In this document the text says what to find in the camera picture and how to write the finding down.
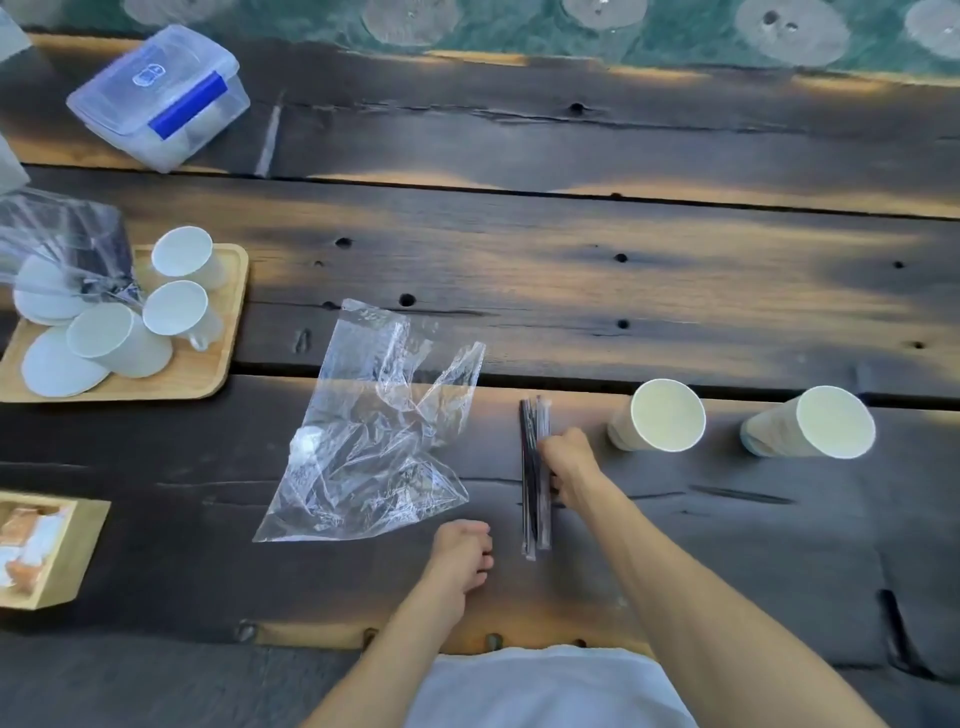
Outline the flat wooden tray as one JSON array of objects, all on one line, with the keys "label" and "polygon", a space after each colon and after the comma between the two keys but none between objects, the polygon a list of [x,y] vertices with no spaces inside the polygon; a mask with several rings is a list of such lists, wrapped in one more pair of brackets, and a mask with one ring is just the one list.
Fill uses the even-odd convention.
[{"label": "flat wooden tray", "polygon": [[174,340],[174,352],[167,367],[147,378],[129,379],[111,373],[94,388],[68,397],[45,397],[27,387],[22,361],[30,346],[49,327],[21,319],[0,358],[0,404],[109,403],[164,400],[198,400],[216,393],[225,383],[234,352],[238,323],[244,305],[250,269],[246,249],[240,245],[214,245],[227,281],[209,294],[213,310],[221,317],[223,334],[219,341],[199,352],[184,339]]}]

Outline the person's left hand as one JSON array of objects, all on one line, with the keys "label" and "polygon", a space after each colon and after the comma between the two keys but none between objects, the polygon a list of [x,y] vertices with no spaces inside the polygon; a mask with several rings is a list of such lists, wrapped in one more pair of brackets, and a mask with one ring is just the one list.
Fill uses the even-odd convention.
[{"label": "person's left hand", "polygon": [[484,585],[494,566],[491,527],[481,520],[457,519],[438,528],[425,579],[448,596],[464,597]]}]

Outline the white round saucer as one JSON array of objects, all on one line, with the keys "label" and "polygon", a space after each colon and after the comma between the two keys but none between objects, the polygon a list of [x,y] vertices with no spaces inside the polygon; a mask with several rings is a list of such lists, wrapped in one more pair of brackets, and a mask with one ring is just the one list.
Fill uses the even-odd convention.
[{"label": "white round saucer", "polygon": [[90,391],[111,373],[76,355],[67,345],[66,327],[51,326],[27,348],[20,364],[27,389],[48,399],[69,398]]},{"label": "white round saucer", "polygon": [[21,317],[43,326],[67,326],[94,306],[61,266],[37,254],[16,274],[13,303]]}]

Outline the packets in wooden box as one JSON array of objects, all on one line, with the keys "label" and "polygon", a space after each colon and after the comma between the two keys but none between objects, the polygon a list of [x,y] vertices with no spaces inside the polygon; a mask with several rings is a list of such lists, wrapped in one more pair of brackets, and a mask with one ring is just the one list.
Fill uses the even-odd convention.
[{"label": "packets in wooden box", "polygon": [[72,510],[69,504],[0,503],[0,589],[30,594],[37,588]]}]

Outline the person's right forearm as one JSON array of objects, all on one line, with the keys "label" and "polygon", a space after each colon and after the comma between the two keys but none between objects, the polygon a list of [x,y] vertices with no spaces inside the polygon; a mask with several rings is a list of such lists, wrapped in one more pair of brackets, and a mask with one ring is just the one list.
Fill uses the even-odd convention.
[{"label": "person's right forearm", "polygon": [[826,661],[667,537],[601,472],[555,481],[699,728],[889,728]]}]

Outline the bundle of black straws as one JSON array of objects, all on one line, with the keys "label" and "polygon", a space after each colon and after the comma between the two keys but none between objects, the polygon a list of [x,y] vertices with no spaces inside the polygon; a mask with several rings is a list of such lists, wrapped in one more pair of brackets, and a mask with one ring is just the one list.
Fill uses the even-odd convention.
[{"label": "bundle of black straws", "polygon": [[539,451],[539,443],[550,435],[551,402],[541,394],[519,402],[521,445],[522,554],[531,562],[552,544],[551,471]]}]

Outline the white paper cup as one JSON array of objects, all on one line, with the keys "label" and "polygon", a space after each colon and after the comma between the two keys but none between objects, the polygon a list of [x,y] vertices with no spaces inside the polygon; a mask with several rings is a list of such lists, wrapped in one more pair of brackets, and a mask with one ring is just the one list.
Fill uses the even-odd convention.
[{"label": "white paper cup", "polygon": [[678,454],[695,447],[707,428],[701,398],[686,384],[668,378],[644,382],[606,425],[606,434],[624,452]]}]

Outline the person's right hand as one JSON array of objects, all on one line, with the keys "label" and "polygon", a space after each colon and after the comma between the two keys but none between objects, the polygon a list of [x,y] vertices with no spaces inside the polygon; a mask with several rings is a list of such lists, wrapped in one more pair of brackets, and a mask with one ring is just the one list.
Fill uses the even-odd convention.
[{"label": "person's right hand", "polygon": [[[566,504],[563,505],[580,514],[589,495],[603,480],[592,445],[586,433],[579,427],[570,427],[561,433],[548,436],[566,438],[565,467],[562,474]],[[539,454],[542,439],[537,444]]]}]

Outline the white handled cup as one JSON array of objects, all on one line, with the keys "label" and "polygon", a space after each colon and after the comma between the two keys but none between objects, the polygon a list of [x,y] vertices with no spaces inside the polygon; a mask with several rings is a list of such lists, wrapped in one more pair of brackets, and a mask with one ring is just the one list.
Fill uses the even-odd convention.
[{"label": "white handled cup", "polygon": [[217,290],[229,281],[211,235],[194,225],[164,233],[152,248],[150,263],[164,279],[189,281],[207,291]]},{"label": "white handled cup", "polygon": [[186,340],[197,352],[207,351],[225,333],[208,291],[190,280],[174,280],[150,293],[142,318],[154,334]]}]

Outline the white handleless cup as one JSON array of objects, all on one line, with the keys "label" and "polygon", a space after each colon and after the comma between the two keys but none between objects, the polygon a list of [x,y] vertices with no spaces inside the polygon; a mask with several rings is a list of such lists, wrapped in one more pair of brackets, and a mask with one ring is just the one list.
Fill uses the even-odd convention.
[{"label": "white handleless cup", "polygon": [[127,379],[150,378],[173,358],[172,340],[155,334],[142,317],[120,302],[101,302],[79,314],[66,329],[76,357]]}]

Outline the person's white shirt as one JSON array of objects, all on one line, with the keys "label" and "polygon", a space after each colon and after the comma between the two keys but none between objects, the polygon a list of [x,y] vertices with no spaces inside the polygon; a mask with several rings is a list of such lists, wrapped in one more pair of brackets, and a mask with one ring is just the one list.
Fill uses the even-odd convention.
[{"label": "person's white shirt", "polygon": [[404,728],[698,728],[660,664],[556,645],[438,656]]}]

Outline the person's left forearm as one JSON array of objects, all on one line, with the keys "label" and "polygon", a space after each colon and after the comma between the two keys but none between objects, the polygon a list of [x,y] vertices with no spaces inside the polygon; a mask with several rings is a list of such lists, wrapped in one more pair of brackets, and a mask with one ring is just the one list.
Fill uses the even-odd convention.
[{"label": "person's left forearm", "polygon": [[403,728],[465,604],[462,586],[422,578],[298,728]]}]

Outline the small wooden box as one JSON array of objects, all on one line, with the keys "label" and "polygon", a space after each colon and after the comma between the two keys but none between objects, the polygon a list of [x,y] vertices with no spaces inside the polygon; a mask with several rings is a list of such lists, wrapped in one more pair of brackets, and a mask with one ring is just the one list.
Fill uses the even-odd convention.
[{"label": "small wooden box", "polygon": [[0,504],[72,505],[51,560],[31,593],[0,588],[0,610],[34,612],[74,601],[97,546],[111,503],[99,499],[66,498],[24,491],[0,491]]}]

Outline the clear plastic bag with dark contents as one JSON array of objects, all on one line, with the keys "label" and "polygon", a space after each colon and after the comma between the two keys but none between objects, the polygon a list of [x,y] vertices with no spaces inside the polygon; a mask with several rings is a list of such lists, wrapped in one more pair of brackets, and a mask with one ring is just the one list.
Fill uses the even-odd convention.
[{"label": "clear plastic bag with dark contents", "polygon": [[134,252],[112,205],[31,187],[0,197],[0,286],[14,290],[33,255],[54,261],[95,305],[143,305]]}]

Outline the crumpled clear plastic bag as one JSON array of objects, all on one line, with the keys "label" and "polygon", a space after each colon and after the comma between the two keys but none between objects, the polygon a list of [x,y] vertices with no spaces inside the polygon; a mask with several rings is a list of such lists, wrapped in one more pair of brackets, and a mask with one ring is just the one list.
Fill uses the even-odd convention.
[{"label": "crumpled clear plastic bag", "polygon": [[343,542],[470,501],[438,457],[466,429],[486,345],[346,298],[254,543]]}]

